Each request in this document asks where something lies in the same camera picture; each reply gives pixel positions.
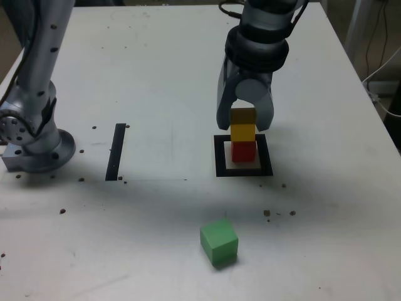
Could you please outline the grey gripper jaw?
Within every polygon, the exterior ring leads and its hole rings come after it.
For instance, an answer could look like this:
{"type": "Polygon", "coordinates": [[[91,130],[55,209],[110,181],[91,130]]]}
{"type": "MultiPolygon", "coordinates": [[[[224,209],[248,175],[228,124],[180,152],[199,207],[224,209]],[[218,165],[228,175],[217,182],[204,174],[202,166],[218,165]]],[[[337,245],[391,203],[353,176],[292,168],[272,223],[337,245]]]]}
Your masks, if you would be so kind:
{"type": "Polygon", "coordinates": [[[256,109],[256,128],[259,132],[270,128],[274,117],[271,77],[242,80],[236,86],[236,97],[256,109]]]}
{"type": "Polygon", "coordinates": [[[230,127],[230,111],[232,104],[237,100],[236,87],[241,80],[239,68],[225,56],[217,84],[216,122],[221,130],[230,127]]]}

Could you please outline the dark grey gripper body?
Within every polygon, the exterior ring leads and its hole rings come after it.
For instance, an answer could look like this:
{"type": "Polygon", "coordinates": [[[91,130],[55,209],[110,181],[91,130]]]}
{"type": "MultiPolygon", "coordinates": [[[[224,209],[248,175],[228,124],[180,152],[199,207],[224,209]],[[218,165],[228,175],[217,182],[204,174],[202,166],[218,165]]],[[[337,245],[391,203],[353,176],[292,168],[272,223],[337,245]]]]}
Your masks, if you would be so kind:
{"type": "Polygon", "coordinates": [[[226,55],[222,64],[222,82],[225,85],[227,79],[233,75],[240,75],[245,79],[255,79],[265,85],[271,85],[273,80],[272,73],[257,73],[255,71],[244,70],[236,66],[226,55]]]}

